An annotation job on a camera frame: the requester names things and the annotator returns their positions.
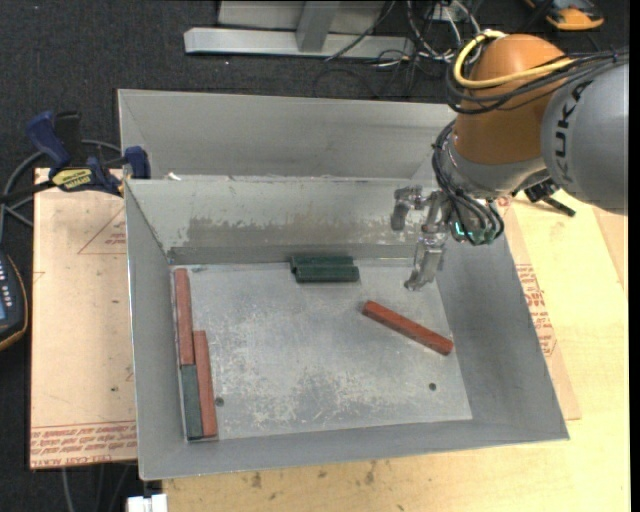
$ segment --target yellow clamp label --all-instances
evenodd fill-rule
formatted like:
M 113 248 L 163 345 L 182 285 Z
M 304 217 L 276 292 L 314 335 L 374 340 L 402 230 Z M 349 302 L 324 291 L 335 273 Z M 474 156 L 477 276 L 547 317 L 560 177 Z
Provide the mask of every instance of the yellow clamp label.
M 72 189 L 91 183 L 91 174 L 91 169 L 86 168 L 63 169 L 51 181 L 58 187 Z

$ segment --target dark green block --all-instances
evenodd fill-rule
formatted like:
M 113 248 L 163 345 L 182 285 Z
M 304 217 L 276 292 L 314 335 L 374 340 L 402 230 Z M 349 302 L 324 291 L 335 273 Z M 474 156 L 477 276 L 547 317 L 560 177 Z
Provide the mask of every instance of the dark green block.
M 182 401 L 184 403 L 187 439 L 202 438 L 202 416 L 200 413 L 200 392 L 195 364 L 185 364 L 180 368 L 182 378 Z
M 347 265 L 309 265 L 295 270 L 298 283 L 353 283 L 360 279 L 358 267 Z
M 291 258 L 292 271 L 298 267 L 308 267 L 309 265 L 352 266 L 353 258 L 351 256 L 293 256 Z

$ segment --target floor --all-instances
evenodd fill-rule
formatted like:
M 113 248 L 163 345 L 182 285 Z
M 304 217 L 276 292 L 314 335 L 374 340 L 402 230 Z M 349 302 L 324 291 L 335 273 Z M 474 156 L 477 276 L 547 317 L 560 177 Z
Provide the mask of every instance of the floor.
M 217 2 L 3 0 L 0 3 L 0 186 L 34 152 L 25 135 L 44 110 L 77 110 L 87 138 L 117 143 L 118 88 L 189 90 L 441 103 L 443 67 L 427 63 L 408 74 L 357 61 L 255 56 L 187 56 L 183 33 L 215 22 Z M 403 2 L 376 33 L 404 36 Z M 542 21 L 528 29 L 566 51 L 629 44 L 629 0 L 601 0 L 606 23 L 597 31 L 558 33 Z M 482 26 L 514 32 L 530 11 L 521 0 L 475 0 Z M 25 176 L 16 188 L 28 186 Z M 30 218 L 29 205 L 21 209 Z M 2 243 L 29 282 L 32 233 L 7 219 Z M 0 511 L 122 510 L 126 496 L 151 492 L 135 465 L 69 470 L 28 469 L 30 339 L 0 352 Z

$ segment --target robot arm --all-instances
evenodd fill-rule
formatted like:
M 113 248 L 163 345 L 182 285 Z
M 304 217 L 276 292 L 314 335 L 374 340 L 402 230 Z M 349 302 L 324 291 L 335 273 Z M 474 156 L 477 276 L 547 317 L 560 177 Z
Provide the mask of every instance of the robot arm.
M 479 50 L 467 78 L 465 62 Z M 396 193 L 395 230 L 409 205 L 428 208 L 407 288 L 433 281 L 443 235 L 471 245 L 500 236 L 493 202 L 522 188 L 552 179 L 583 202 L 626 214 L 628 55 L 570 57 L 538 37 L 498 31 L 460 50 L 448 81 L 458 116 L 434 145 L 439 190 Z

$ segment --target black device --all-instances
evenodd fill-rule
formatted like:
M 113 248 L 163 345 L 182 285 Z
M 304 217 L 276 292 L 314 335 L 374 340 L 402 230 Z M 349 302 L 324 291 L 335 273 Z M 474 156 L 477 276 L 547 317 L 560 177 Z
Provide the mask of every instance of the black device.
M 9 255 L 0 247 L 0 350 L 18 341 L 28 324 L 27 294 Z

